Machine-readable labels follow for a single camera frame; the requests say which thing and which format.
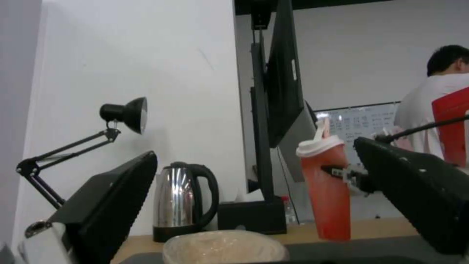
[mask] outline wooden desk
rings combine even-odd
[[[372,239],[418,235],[405,218],[382,218],[352,222],[352,239]],[[270,236],[284,245],[324,242],[316,232],[313,223],[288,227],[287,234]],[[128,257],[147,252],[161,252],[163,243],[153,242],[151,235],[131,236],[121,246],[112,264],[118,264]]]

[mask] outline cable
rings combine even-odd
[[[423,125],[423,126],[419,126],[419,127],[416,127],[416,128],[411,128],[411,129],[407,129],[403,132],[400,132],[400,133],[397,133],[397,134],[394,134],[394,135],[390,135],[390,136],[377,136],[375,138],[376,141],[379,141],[379,142],[383,142],[383,143],[391,143],[393,142],[394,140],[400,138],[400,137],[404,137],[404,136],[408,136],[408,135],[411,135],[413,133],[417,133],[417,132],[420,132],[420,131],[423,131],[423,130],[427,130],[427,129],[430,129],[430,128],[434,128],[434,127],[438,127],[438,126],[444,126],[444,125],[447,125],[447,124],[452,124],[452,123],[457,123],[457,122],[460,122],[460,121],[464,121],[464,120],[468,120],[469,119],[469,115],[467,116],[462,116],[462,117],[457,117],[457,118],[453,118],[453,119],[448,119],[448,120],[444,120],[444,121],[441,121],[441,122],[433,122],[433,123],[428,123],[426,125]]]
[[[298,214],[296,212],[296,206],[295,206],[295,203],[293,202],[292,194],[290,192],[290,185],[288,184],[288,181],[287,181],[287,175],[285,174],[285,169],[283,168],[282,159],[280,158],[279,147],[277,147],[277,155],[279,156],[280,166],[282,166],[283,178],[285,179],[285,183],[287,185],[288,196],[290,197],[290,201],[292,202],[293,212],[295,212],[296,222],[297,224],[300,224],[300,220],[298,219]]]

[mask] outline tissue box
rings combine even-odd
[[[245,229],[272,235],[287,233],[283,201],[222,202],[218,208],[218,229]]]

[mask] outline bowl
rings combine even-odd
[[[258,263],[288,260],[280,242],[243,230],[201,232],[173,237],[163,246],[165,264]]]

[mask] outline stainless steel kettle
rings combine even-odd
[[[212,205],[205,214],[198,177],[207,178],[212,193]],[[218,204],[218,183],[210,169],[183,162],[164,167],[156,178],[153,240],[165,242],[174,236],[201,231],[215,217]]]

